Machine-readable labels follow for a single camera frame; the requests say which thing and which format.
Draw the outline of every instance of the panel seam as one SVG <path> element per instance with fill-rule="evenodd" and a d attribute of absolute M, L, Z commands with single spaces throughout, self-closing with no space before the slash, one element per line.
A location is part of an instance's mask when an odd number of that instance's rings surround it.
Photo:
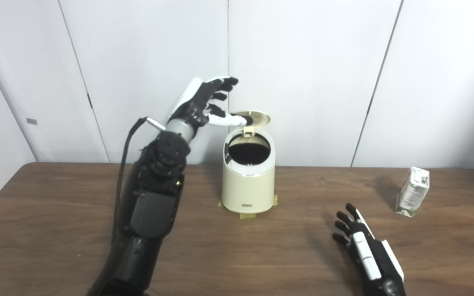
<path fill-rule="evenodd" d="M 65 18 L 65 13 L 63 12 L 62 3 L 60 2 L 60 0 L 58 0 L 58 6 L 60 7 L 60 12 L 62 13 L 63 23 L 64 23 L 65 28 L 67 30 L 69 40 L 71 41 L 71 47 L 73 49 L 74 58 L 76 59 L 79 74 L 81 76 L 81 80 L 83 81 L 83 86 L 85 87 L 86 96 L 87 96 L 87 99 L 89 101 L 89 105 L 91 106 L 91 110 L 92 110 L 92 113 L 93 113 L 93 116 L 94 116 L 94 122 L 96 123 L 96 127 L 98 128 L 98 134 L 100 135 L 100 140 L 102 140 L 102 145 L 104 147 L 105 156 L 107 157 L 108 163 L 111 163 L 111 159 L 109 158 L 109 153 L 107 152 L 107 147 L 105 146 L 105 141 L 104 141 L 104 137 L 102 135 L 102 130 L 100 129 L 100 125 L 98 124 L 98 118 L 96 117 L 96 112 L 94 111 L 94 108 L 93 108 L 93 103 L 91 101 L 91 96 L 89 95 L 89 90 L 87 88 L 87 83 L 85 82 L 85 78 L 83 76 L 83 71 L 81 70 L 81 65 L 79 63 L 78 55 L 76 53 L 76 48 L 74 47 L 74 42 L 73 42 L 73 39 L 72 39 L 71 31 L 69 30 L 69 26 L 67 24 L 67 19 Z"/>
<path fill-rule="evenodd" d="M 230 75 L 230 0 L 226 2 L 226 59 L 228 65 L 228 76 Z M 230 111 L 230 92 L 228 92 L 228 113 Z"/>
<path fill-rule="evenodd" d="M 400 12 L 403 6 L 404 0 L 401 0 L 400 6 L 398 7 L 398 12 L 396 14 L 395 23 L 393 24 L 393 30 L 391 30 L 391 35 L 389 36 L 389 41 L 387 42 L 387 48 L 385 49 L 385 54 L 383 55 L 383 60 L 381 62 L 380 71 L 378 72 L 378 77 L 376 78 L 376 84 L 374 85 L 374 89 L 372 90 L 372 95 L 370 98 L 369 106 L 367 107 L 367 112 L 365 113 L 365 119 L 363 120 L 363 125 L 361 126 L 360 135 L 358 137 L 358 142 L 356 144 L 356 148 L 354 149 L 354 155 L 352 156 L 352 161 L 350 162 L 350 167 L 354 165 L 354 160 L 356 159 L 356 154 L 358 153 L 358 148 L 360 146 L 361 137 L 363 136 L 363 131 L 365 130 L 365 124 L 367 123 L 367 118 L 369 117 L 370 109 L 372 107 L 372 102 L 374 100 L 374 94 L 376 94 L 376 89 L 378 88 L 378 83 L 380 82 L 381 73 L 383 71 L 383 67 L 385 65 L 385 61 L 387 59 L 387 54 L 389 53 L 389 48 L 391 46 L 391 42 L 393 41 L 393 35 L 395 34 L 396 24 L 398 23 L 398 19 L 400 18 Z"/>

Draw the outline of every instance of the prosthetic hand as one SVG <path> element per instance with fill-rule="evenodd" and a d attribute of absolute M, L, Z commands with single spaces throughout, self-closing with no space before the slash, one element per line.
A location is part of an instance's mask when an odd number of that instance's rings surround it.
<path fill-rule="evenodd" d="M 183 172 L 189 143 L 197 129 L 207 123 L 222 126 L 252 124 L 246 116 L 226 114 L 211 104 L 225 100 L 238 82 L 233 77 L 216 77 L 208 82 L 195 78 L 173 110 L 166 126 L 140 118 L 130 130 L 118 178 L 109 256 L 88 296 L 141 296 L 149 287 L 162 240 L 173 228 L 184 184 Z M 147 145 L 120 194 L 123 165 L 130 137 L 144 122 L 160 129 Z"/>
<path fill-rule="evenodd" d="M 374 238 L 360 212 L 346 204 L 346 210 L 354 217 L 337 212 L 335 226 L 346 237 L 333 234 L 332 238 L 344 245 L 358 266 L 363 280 L 365 296 L 406 296 L 403 287 L 403 271 L 387 240 Z"/>

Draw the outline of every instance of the hinge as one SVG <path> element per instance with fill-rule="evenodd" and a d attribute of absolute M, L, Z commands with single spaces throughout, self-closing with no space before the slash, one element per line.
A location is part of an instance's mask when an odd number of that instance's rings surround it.
<path fill-rule="evenodd" d="M 256 135 L 256 130 L 253 126 L 245 126 L 242 128 L 243 137 L 254 137 Z"/>

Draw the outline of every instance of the white fingertip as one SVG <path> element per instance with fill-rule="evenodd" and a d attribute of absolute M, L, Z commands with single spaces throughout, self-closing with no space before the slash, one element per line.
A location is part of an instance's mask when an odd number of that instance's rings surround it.
<path fill-rule="evenodd" d="M 354 240 L 361 264 L 363 264 L 363 268 L 365 269 L 365 272 L 367 272 L 369 280 L 373 281 L 380 279 L 381 272 L 376 264 L 374 255 L 370 250 L 369 243 L 367 243 L 365 234 L 363 234 L 363 232 L 356 232 L 355 234 L 352 234 L 352 240 Z"/>
<path fill-rule="evenodd" d="M 208 124 L 217 126 L 246 126 L 247 122 L 242 116 L 233 116 L 226 113 L 226 117 L 218 117 L 213 114 L 208 115 Z"/>
<path fill-rule="evenodd" d="M 365 219 L 363 219 L 363 216 L 361 215 L 361 213 L 359 212 L 359 210 L 356 209 L 356 213 L 357 213 L 358 216 L 360 217 L 357 221 L 358 221 L 359 223 L 365 224 L 365 226 L 367 227 L 367 230 L 369 230 L 369 232 L 370 232 L 370 235 L 372 236 L 372 238 L 374 238 L 374 234 L 372 234 L 372 231 L 370 230 L 369 225 L 367 225 L 367 223 L 365 222 Z"/>
<path fill-rule="evenodd" d="M 398 262 L 398 259 L 396 258 L 395 253 L 393 252 L 393 250 L 391 249 L 391 246 L 389 245 L 389 242 L 387 242 L 387 240 L 384 240 L 381 243 L 383 244 L 385 251 L 387 251 L 387 254 L 389 255 L 389 258 L 391 259 L 391 262 L 395 266 L 396 271 L 400 274 L 402 281 L 404 281 L 405 277 L 404 277 L 400 262 Z"/>

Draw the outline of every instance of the small sticker on wall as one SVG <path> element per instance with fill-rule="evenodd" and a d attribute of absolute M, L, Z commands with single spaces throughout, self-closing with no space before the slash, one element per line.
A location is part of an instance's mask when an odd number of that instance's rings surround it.
<path fill-rule="evenodd" d="M 32 119 L 32 118 L 27 118 L 27 123 L 28 123 L 28 124 L 38 125 L 38 121 L 35 120 L 35 119 Z"/>

